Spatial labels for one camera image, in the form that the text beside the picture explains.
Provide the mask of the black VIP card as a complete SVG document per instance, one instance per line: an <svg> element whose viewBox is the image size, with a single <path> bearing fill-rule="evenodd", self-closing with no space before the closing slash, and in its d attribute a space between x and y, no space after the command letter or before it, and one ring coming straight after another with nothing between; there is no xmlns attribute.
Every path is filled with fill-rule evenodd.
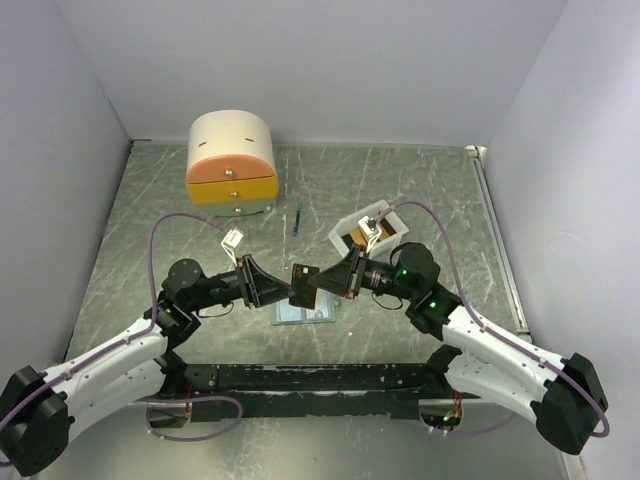
<svg viewBox="0 0 640 480"><path fill-rule="evenodd" d="M290 306L309 310L315 308L317 288L310 283L310 278L319 272L319 267L304 264L293 265L291 285L294 289L294 295L289 299Z"/></svg>

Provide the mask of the beige mini drawer cabinet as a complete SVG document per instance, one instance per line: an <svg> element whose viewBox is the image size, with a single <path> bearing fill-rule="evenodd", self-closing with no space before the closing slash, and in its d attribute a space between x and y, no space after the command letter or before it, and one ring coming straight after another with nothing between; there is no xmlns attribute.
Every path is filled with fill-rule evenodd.
<svg viewBox="0 0 640 480"><path fill-rule="evenodd" d="M198 117L189 130L185 185L191 202L216 216L271 210L279 182L267 124L243 110Z"/></svg>

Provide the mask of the blue pen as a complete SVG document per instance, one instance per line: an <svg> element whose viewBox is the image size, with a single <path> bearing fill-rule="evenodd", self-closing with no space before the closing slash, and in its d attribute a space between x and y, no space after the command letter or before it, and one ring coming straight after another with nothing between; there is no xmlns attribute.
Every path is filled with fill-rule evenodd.
<svg viewBox="0 0 640 480"><path fill-rule="evenodd" d="M295 213L295 217L294 217L294 226L293 226L293 230L292 230L292 236L294 238L297 237L298 234L299 234L302 209L303 209L303 203L299 202L297 204L297 207L296 207L296 213Z"/></svg>

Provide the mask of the black base bar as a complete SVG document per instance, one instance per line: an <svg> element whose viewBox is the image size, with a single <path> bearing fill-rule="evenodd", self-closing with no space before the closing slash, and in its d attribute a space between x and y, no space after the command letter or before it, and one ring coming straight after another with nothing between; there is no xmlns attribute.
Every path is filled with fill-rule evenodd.
<svg viewBox="0 0 640 480"><path fill-rule="evenodd" d="M444 371L428 363L165 366L158 399L227 396L243 417L304 418L382 415L418 420L429 401L451 403Z"/></svg>

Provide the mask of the white plastic tray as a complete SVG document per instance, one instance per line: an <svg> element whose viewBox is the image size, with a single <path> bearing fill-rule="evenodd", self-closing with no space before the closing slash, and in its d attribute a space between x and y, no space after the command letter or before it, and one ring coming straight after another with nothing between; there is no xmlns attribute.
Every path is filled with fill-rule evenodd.
<svg viewBox="0 0 640 480"><path fill-rule="evenodd" d="M379 200L343 217L329 231L328 240L342 257L349 253L352 246L361 246L371 258L390 253L400 245L409 228L394 212L387 213L381 220L377 219L389 208L385 200Z"/></svg>

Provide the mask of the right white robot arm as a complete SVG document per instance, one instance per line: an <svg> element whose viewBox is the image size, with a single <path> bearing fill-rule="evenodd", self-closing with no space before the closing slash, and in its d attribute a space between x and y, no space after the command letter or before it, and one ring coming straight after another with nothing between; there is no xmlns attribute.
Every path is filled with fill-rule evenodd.
<svg viewBox="0 0 640 480"><path fill-rule="evenodd" d="M439 281L431 251L417 242L396 248L393 263L372 260L359 247L312 275L310 285L355 298L361 290L407 301L410 323L440 340L452 359L429 368L426 390L443 398L468 393L522 416L552 446L570 455L607 432L608 401L594 364L537 347L504 330Z"/></svg>

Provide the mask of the mint green card holder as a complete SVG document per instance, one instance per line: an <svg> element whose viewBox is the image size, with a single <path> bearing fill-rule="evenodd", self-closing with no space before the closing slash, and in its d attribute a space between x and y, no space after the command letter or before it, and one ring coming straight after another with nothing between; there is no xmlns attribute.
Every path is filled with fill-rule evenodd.
<svg viewBox="0 0 640 480"><path fill-rule="evenodd" d="M288 300L276 303L273 325L292 326L331 323L337 319L340 300L332 294L319 292L314 308L308 309L291 305Z"/></svg>

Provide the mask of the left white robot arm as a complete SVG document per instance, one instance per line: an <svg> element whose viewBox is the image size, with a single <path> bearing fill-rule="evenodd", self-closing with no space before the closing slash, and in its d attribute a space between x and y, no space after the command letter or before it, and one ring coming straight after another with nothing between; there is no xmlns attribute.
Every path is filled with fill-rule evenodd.
<svg viewBox="0 0 640 480"><path fill-rule="evenodd" d="M2 466L35 475L84 429L128 403L181 395L187 375L173 351L199 328L197 312L237 300L260 308L293 294L250 255L211 277L193 259L176 261L152 297L154 306L115 338L58 366L26 366L8 379L1 391Z"/></svg>

